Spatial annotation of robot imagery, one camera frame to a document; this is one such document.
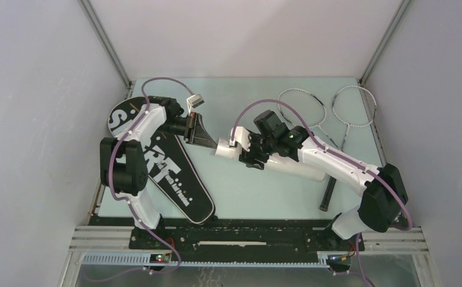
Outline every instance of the racket handle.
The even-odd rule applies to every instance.
[[[324,197],[322,198],[322,202],[319,206],[319,209],[326,212],[328,211],[329,202],[331,201],[331,197],[333,196],[333,190],[335,189],[336,179],[331,177],[329,178],[328,185],[326,187],[326,192],[324,193]]]

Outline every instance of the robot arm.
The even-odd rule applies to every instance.
[[[230,144],[238,150],[239,159],[249,167],[261,167],[271,156],[283,157],[291,167],[290,173],[305,176],[301,166],[313,170],[323,170],[339,181],[347,184],[362,198],[360,206],[338,215],[332,222],[332,230],[342,239],[349,239],[356,233],[367,229],[385,232],[400,212],[400,206],[386,190],[367,171],[377,174],[400,197],[405,204],[408,201],[405,187],[398,169],[391,164],[383,168],[356,160],[341,151],[323,143],[320,147],[310,138],[308,132],[300,126],[289,130],[272,111],[265,111],[254,119],[260,134],[252,133],[243,127],[236,127],[234,141],[219,141],[216,155]],[[355,161],[365,167],[365,171],[352,165]]]
[[[103,184],[109,186],[109,162],[112,151],[118,139],[128,133],[118,149],[117,158],[114,159],[112,174],[116,197],[125,198],[130,202],[137,213],[134,216],[135,220],[140,218],[150,229],[155,229],[161,216],[145,190],[148,168],[142,147],[150,146],[151,137],[156,131],[183,136],[186,143],[193,145],[216,148],[216,143],[204,129],[200,114],[190,112],[187,117],[181,117],[183,109],[175,99],[150,96],[149,100],[149,110],[146,110],[145,104],[142,105],[131,123],[131,126],[135,125],[133,130],[125,129],[115,138],[104,138],[100,142],[100,179]]]

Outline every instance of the light blue table surface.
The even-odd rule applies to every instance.
[[[141,85],[146,79],[138,79],[133,96],[142,96]],[[260,99],[277,99],[287,88],[302,88],[315,94],[325,105],[328,116],[322,127],[341,144],[346,126],[331,111],[335,93],[349,85],[357,85],[355,78],[185,78],[180,79],[194,93],[204,97],[205,103],[196,111],[203,115],[204,126],[215,141],[227,138],[229,129],[239,113],[252,102]],[[146,85],[146,92],[156,96],[174,97],[184,107],[188,93],[176,83],[154,81]],[[282,101],[294,107],[309,125],[317,123],[323,110],[307,94],[289,92]],[[338,112],[353,122],[367,122],[365,108],[358,89],[348,89],[337,101]],[[252,108],[240,121],[241,126],[257,131],[253,119],[266,109],[278,112],[276,104],[265,103]],[[293,114],[287,116],[297,122]],[[327,141],[317,128],[314,133]],[[319,210],[329,177],[323,182],[286,175],[271,170],[246,168],[243,163],[212,156],[211,150],[185,145],[201,180],[212,195],[216,215],[220,218],[244,219],[326,219],[346,212],[360,203],[360,199],[344,184],[337,182],[328,212]],[[380,165],[377,146],[370,127],[351,128],[344,151],[359,160]],[[164,217],[182,218],[182,213],[151,182],[148,192]],[[131,217],[123,201],[114,201],[106,189],[99,216]]]

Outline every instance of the white wall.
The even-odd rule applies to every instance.
[[[415,1],[368,87],[444,286],[462,286],[462,1]]]
[[[124,86],[76,0],[0,1],[0,286],[54,286]]]
[[[93,0],[130,78],[360,78],[401,0]]]

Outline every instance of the metal frame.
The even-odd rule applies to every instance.
[[[373,73],[378,61],[380,60],[380,57],[382,56],[382,53],[384,52],[387,44],[389,44],[389,41],[392,39],[394,33],[396,32],[396,29],[405,17],[405,14],[407,13],[408,8],[411,6],[413,1],[414,0],[402,0],[400,5],[398,6],[398,10],[396,10],[396,13],[393,16],[391,23],[389,23],[389,26],[385,30],[384,36],[380,40],[380,43],[378,44],[378,47],[375,50],[375,53],[370,59],[370,62],[368,63],[368,66],[366,67],[363,76],[361,77],[360,83],[363,87],[366,85],[366,82],[368,82],[368,79]]]
[[[75,286],[79,270],[84,264],[143,266],[151,254],[168,250],[131,250],[128,248],[133,227],[78,226],[72,237],[59,287]],[[421,228],[400,231],[394,228],[386,233],[363,232],[365,251],[362,255],[411,255],[421,287],[441,286],[434,269],[428,246]],[[281,268],[328,268],[329,255],[339,252],[318,252],[318,264],[257,264],[253,262],[212,262],[212,267],[281,267]],[[182,262],[182,266],[207,267],[203,262]]]
[[[97,14],[91,5],[90,0],[78,0],[82,9],[88,16],[92,27],[97,33],[104,49],[108,53],[112,63],[117,69],[124,85],[128,89],[127,95],[133,89],[133,82],[127,76],[125,69],[120,62],[120,59],[114,50],[111,41],[109,40],[102,24],[100,23]],[[371,73],[377,65],[380,57],[387,44],[390,42],[393,34],[399,23],[403,20],[408,8],[414,0],[403,0],[399,5],[396,14],[394,15],[389,27],[386,30],[379,46],[375,50],[372,59],[370,60],[363,77],[360,79],[362,86],[366,85]],[[376,122],[372,125],[372,132],[374,134],[375,143],[378,148],[380,159],[385,163],[385,151],[380,137],[380,130]],[[101,185],[97,188],[95,203],[100,202],[102,195]],[[138,251],[130,250],[128,248],[130,233],[132,227],[98,227],[98,226],[78,226],[71,241],[68,254],[63,265],[63,270],[60,275],[58,287],[73,287],[76,285],[79,270],[83,264],[106,264],[106,265],[142,265],[149,259],[150,254],[165,251]],[[415,264],[418,279],[421,287],[438,287],[441,286],[438,279],[435,267],[433,265],[431,256],[429,254],[428,246],[424,240],[424,235],[421,228],[413,228],[411,231],[399,231],[394,228],[389,229],[386,233],[377,233],[374,231],[363,232],[363,239],[365,244],[365,251],[361,252],[363,255],[384,255],[384,254],[398,254],[398,255],[411,255]],[[338,252],[318,252],[319,264],[271,264],[271,267],[308,267],[320,268],[327,267],[325,260],[328,255],[335,255]],[[186,266],[202,266],[200,262],[183,262],[182,265]],[[214,266],[240,266],[240,267],[254,267],[258,264],[253,263],[234,263],[234,264],[221,264],[214,263]]]
[[[123,67],[121,63],[117,52],[115,51],[113,45],[111,44],[111,40],[109,40],[108,34],[106,34],[104,27],[100,23],[100,20],[97,17],[97,13],[95,12],[95,9],[93,8],[90,0],[78,0],[78,2],[81,5],[81,8],[85,12],[85,14],[87,15],[90,21],[90,24],[92,25],[93,29],[95,30],[95,33],[99,37],[99,40],[102,43],[104,50],[106,51],[109,58],[111,59],[111,62],[115,66],[125,87],[129,88],[130,82],[131,82],[130,78],[128,77],[127,72],[125,71],[125,68]]]

